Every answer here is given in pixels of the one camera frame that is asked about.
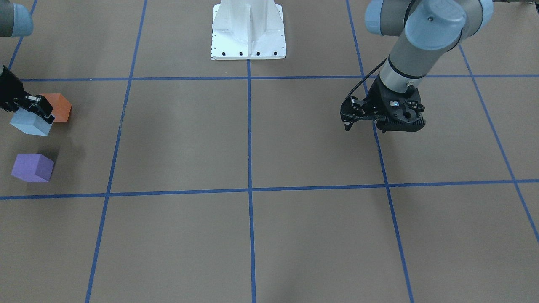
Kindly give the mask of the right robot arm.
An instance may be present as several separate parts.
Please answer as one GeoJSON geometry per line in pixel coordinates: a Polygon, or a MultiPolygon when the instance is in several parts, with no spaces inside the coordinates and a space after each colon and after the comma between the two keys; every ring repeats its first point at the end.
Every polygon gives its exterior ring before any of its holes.
{"type": "MultiPolygon", "coordinates": [[[[29,10],[21,4],[2,0],[0,4],[1,37],[25,37],[33,33],[34,24],[29,10]]],[[[55,117],[53,106],[42,95],[33,96],[25,91],[23,83],[6,65],[1,64],[0,107],[6,112],[20,109],[33,113],[51,125],[55,117]]]]}

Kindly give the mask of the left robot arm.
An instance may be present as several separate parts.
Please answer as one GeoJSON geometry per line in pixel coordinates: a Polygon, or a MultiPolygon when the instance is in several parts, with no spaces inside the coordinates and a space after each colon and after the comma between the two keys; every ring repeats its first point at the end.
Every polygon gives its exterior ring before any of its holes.
{"type": "Polygon", "coordinates": [[[382,132],[418,132],[425,126],[419,84],[443,54],[491,19],[492,0],[372,0],[366,29],[397,41],[371,85],[363,113],[382,132]]]}

